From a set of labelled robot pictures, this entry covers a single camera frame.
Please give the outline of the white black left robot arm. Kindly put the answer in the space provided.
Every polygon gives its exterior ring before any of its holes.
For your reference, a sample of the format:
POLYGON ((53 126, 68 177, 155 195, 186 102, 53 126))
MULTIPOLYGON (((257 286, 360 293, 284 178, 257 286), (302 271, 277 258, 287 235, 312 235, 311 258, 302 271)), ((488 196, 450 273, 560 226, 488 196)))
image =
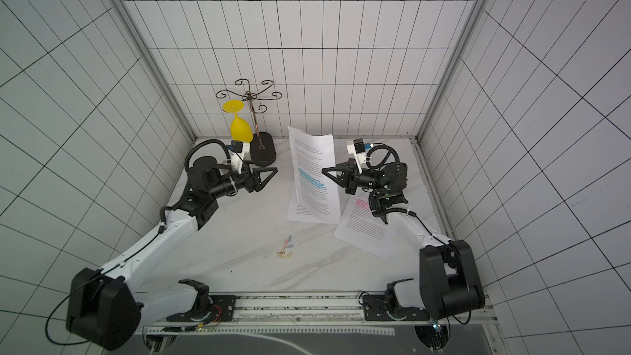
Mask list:
POLYGON ((149 274, 179 244, 197 233, 218 210, 221 197, 242 189, 262 191, 275 167, 247 160, 248 144, 209 139, 186 155, 187 182, 180 199, 159 210, 159 223, 143 238, 99 269, 85 268, 72 279, 67 295, 66 329, 108 351, 122 347, 141 328, 176 316, 197 324, 219 319, 210 289, 195 279, 141 292, 149 274))

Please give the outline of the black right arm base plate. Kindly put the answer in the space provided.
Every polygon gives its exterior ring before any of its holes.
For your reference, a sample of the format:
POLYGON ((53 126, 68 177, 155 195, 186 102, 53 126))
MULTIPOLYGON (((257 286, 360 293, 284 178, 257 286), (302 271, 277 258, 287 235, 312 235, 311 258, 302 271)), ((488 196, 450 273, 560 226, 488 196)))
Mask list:
POLYGON ((429 320, 425 310, 388 304, 385 295, 362 293, 358 297, 364 320, 369 322, 403 322, 429 320))

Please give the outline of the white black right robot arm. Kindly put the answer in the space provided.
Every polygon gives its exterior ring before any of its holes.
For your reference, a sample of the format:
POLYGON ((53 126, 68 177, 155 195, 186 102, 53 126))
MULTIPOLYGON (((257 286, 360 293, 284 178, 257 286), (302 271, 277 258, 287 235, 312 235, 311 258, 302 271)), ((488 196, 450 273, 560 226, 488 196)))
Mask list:
POLYGON ((470 315, 486 305, 473 250, 463 240, 453 240, 426 225, 404 196, 408 166, 397 151, 384 143, 356 139, 348 143, 351 155, 345 163, 323 168, 322 174, 346 193, 358 189, 367 194, 369 216, 382 228, 392 228, 418 253, 420 298, 407 306, 396 294, 397 282, 387 285, 380 302, 385 316, 406 320, 412 315, 438 322, 470 315))

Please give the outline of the pink highlighted paper document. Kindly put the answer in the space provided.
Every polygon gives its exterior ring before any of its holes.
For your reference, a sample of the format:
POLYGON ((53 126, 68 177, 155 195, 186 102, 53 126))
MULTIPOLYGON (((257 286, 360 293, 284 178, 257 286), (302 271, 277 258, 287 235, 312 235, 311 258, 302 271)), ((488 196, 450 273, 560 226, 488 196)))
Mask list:
POLYGON ((373 216, 363 191, 350 197, 334 232, 338 240, 385 260, 394 256, 396 235, 393 227, 373 216))

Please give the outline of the blue highlighted paper document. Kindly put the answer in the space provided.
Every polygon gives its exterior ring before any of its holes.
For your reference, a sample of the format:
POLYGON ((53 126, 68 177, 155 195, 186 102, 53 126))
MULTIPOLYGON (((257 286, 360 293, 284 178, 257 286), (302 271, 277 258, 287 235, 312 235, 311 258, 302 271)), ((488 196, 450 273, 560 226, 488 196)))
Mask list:
POLYGON ((335 166, 331 135, 311 136, 289 128, 293 186, 288 220, 337 225, 341 220, 338 186, 322 170, 335 166))

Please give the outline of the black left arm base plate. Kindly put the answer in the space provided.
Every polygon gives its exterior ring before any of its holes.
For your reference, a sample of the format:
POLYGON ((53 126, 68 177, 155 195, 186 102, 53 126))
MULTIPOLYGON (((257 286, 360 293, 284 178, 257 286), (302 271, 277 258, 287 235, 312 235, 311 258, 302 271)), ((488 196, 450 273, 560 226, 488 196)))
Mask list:
POLYGON ((233 320, 237 300, 238 298, 233 295, 213 295, 209 298, 207 306, 202 307, 200 311, 190 312, 185 320, 204 325, 230 322, 233 320))

